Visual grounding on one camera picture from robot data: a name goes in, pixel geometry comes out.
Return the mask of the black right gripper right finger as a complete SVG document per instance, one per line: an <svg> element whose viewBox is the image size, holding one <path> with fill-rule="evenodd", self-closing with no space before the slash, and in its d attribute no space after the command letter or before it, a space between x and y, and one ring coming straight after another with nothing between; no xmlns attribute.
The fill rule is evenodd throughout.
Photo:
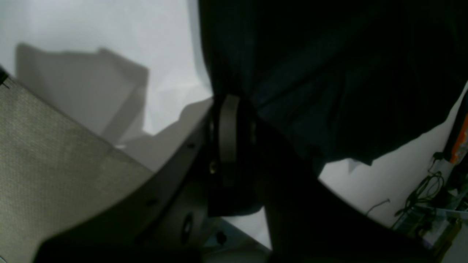
<svg viewBox="0 0 468 263"><path fill-rule="evenodd" d="M324 186L320 155L302 159L249 103L247 125L253 191L265 208L270 263L434 263L420 242L366 217Z"/></svg>

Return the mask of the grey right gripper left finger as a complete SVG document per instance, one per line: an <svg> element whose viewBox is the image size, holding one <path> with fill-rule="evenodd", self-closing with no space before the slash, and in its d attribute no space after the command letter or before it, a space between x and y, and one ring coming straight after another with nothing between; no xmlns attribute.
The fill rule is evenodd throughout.
<svg viewBox="0 0 468 263"><path fill-rule="evenodd" d="M35 263L202 263L199 235L214 179L234 176L239 97L214 105L163 167L116 205L45 241Z"/></svg>

